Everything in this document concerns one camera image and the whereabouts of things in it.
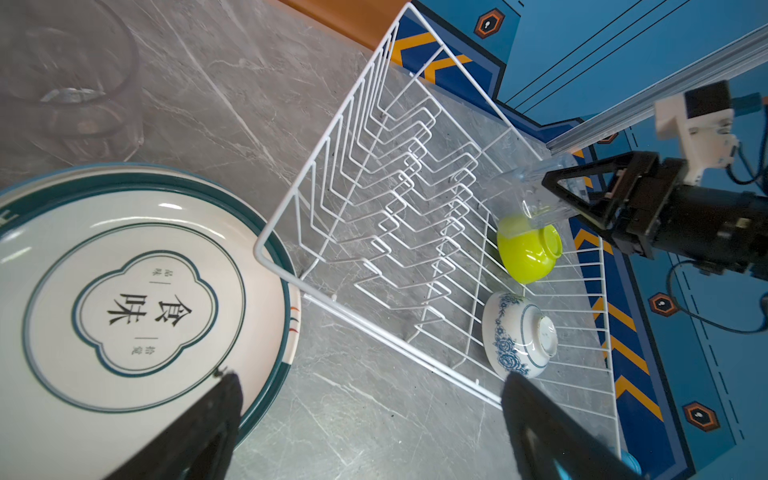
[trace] clear plastic cup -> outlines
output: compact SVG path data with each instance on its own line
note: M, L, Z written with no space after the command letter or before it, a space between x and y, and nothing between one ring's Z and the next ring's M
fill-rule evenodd
M138 49L100 0L0 5L0 127L73 164L144 143Z
M498 234L512 238L578 215L570 204L541 185L547 172L576 165L573 155L560 154L515 168L480 185L478 196L493 215ZM583 178L565 180L563 187L588 198Z

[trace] dish rack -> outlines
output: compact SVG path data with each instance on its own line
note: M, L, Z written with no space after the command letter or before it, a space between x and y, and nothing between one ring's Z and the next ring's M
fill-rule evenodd
M406 70L399 31L414 25L424 31L427 60ZM541 154L469 74L467 61L406 4L254 253L308 301L497 408L503 379L482 345L482 309L496 291L526 295L552 318L560 341L533 382L619 455L604 244L576 250L563 222L556 227L565 252L550 275L520 285L506 273L492 215L475 192ZM448 66L487 108L435 87L436 70ZM263 254L276 227L298 246L300 276Z

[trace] blue wall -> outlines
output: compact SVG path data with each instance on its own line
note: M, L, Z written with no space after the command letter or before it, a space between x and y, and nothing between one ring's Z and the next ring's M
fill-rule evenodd
M768 22L768 2L757 0L523 3L498 98L523 90L507 105L539 124L603 111Z
M759 92L768 95L768 64L734 78L730 81L731 94L734 97ZM760 138L765 125L763 112L737 117L734 134L742 141L743 150L753 165L756 165ZM659 141L656 139L654 119L650 118L631 130L626 130L629 143L635 150L660 151L662 157L679 157L680 149L677 141ZM734 164L738 177L745 178L746 171L740 162ZM756 187L741 187L734 184L726 176L724 170L707 170L702 185L704 187L722 190L743 191L752 190L759 193ZM701 316L715 322L740 329L754 329L760 325L763 317L759 308L760 297L768 290L768 283L748 275L728 272L722 276L704 276L690 268L680 281L680 288L687 306L698 310ZM664 291L664 279L659 278L657 288ZM690 317L678 313L666 322L680 322ZM762 472L763 463L759 456L747 454L754 449L766 448L766 432L768 432L768 415L763 415L768 399L768 381L765 377L765 365L768 365L768 336L744 336L724 332L710 326L702 326L699 322L689 323L697 328L701 352L704 354L710 373L723 403L723 410L730 424L737 447L736 452L728 452L723 458L731 458L732 468L738 468L743 475L733 478L765 478ZM668 346L668 355L674 355L675 347ZM701 471L696 478L731 478L722 476L727 470L728 463L714 462Z
M481 47L499 60L506 61L509 57L520 22L519 10L521 7L517 0L513 2L504 2L504 0L472 0L471 2L466 0L421 0L421 2L461 33L478 42ZM510 6L512 4L515 5L517 11ZM505 15L502 27L493 35L480 38L475 34L478 19L494 8Z

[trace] white ceramic plate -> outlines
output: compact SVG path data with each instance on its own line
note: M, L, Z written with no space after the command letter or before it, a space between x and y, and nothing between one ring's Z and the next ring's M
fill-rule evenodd
M300 324L298 291L253 258L264 224L223 188L151 166L0 195L0 477L101 478L222 369L240 377L243 438ZM266 249L293 269L276 236Z

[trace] gray marble surface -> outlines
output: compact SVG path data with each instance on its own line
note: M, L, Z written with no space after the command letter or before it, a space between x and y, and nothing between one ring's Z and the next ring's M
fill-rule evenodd
M109 3L141 53L145 142L131 161L205 176L269 216L369 52L261 0ZM0 187L71 166L17 138L0 148ZM305 303L288 380L227 477L518 473L499 410Z

